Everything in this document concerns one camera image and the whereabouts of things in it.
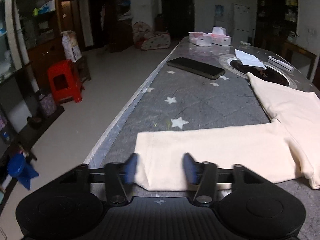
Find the white tile floor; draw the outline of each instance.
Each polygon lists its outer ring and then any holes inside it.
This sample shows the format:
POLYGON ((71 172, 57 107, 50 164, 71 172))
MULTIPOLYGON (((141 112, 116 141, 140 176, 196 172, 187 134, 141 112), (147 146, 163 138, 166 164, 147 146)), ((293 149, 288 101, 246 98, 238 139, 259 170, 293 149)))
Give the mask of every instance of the white tile floor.
POLYGON ((32 164, 40 176, 32 179, 30 191, 17 183, 0 216, 8 240, 22 238, 15 219, 19 201, 82 163, 122 107, 175 45, 177 42, 170 49, 152 51, 130 47, 120 53, 108 53, 104 48, 87 52, 92 80, 84 83, 82 102, 63 104, 65 112, 32 148, 38 158, 32 164))

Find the towel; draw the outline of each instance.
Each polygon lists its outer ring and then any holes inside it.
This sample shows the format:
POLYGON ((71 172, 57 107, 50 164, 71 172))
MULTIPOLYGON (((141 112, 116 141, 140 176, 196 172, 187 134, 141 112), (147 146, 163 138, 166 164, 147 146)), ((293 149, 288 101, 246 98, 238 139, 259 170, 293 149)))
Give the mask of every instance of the towel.
POLYGON ((183 153, 189 152, 197 162, 220 168, 242 164, 274 183, 305 176, 313 189, 320 188, 319 99, 313 92, 266 82, 251 73, 248 77, 271 123, 138 133, 135 182, 150 191, 192 189, 182 167, 183 153))

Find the gray tabletop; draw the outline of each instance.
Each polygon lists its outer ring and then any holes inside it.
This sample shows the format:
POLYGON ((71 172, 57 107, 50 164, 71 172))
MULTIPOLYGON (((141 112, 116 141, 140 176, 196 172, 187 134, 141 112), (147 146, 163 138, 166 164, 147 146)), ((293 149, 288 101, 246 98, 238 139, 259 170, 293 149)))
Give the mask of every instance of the gray tabletop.
MULTIPOLYGON (((124 161, 134 152, 138 132, 181 130, 172 127, 171 119, 182 118, 186 124, 182 130, 221 128, 270 122, 255 97, 245 75, 232 68, 234 49, 239 49, 268 62, 268 56, 281 59, 278 55, 241 44, 228 47, 213 45, 199 47, 184 38, 174 50, 170 59, 187 57, 226 69, 223 77, 210 80, 168 65, 159 68, 155 78, 150 80, 148 90, 124 114, 110 132, 98 151, 104 152, 100 162, 124 161)), ((290 87, 301 91, 320 92, 298 71, 278 69, 289 81, 290 87)), ((295 179, 278 186, 299 198, 306 207, 307 219, 299 234, 300 239, 320 239, 320 191, 312 190, 306 179, 295 179)), ((95 185, 92 192, 101 199, 104 189, 95 185)), ((192 196, 194 192, 148 192, 137 185, 129 190, 130 196, 192 196)))

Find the red plastic stool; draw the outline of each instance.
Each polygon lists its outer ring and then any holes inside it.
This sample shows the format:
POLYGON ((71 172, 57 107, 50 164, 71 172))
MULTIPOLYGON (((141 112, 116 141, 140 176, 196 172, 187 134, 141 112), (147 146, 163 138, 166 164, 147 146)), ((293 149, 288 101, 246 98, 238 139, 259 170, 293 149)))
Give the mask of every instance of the red plastic stool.
POLYGON ((83 88, 77 69, 70 59, 53 64, 47 70, 51 92, 56 103, 72 97, 76 103, 82 101, 83 88))

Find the dark doorway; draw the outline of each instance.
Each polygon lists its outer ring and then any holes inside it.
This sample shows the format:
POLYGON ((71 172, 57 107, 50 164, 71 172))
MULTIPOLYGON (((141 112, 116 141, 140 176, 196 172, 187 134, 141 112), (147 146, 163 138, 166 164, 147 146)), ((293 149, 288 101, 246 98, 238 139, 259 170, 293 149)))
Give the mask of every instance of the dark doorway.
POLYGON ((92 30, 93 43, 96 48, 101 48, 108 42, 106 35, 101 28, 101 12, 106 0, 88 0, 90 11, 90 23, 92 30))
POLYGON ((193 0, 162 0, 165 28, 172 38, 188 36, 195 29, 193 0))
POLYGON ((80 50, 84 51, 85 44, 79 11, 79 0, 63 0, 62 18, 65 29, 76 33, 80 50))

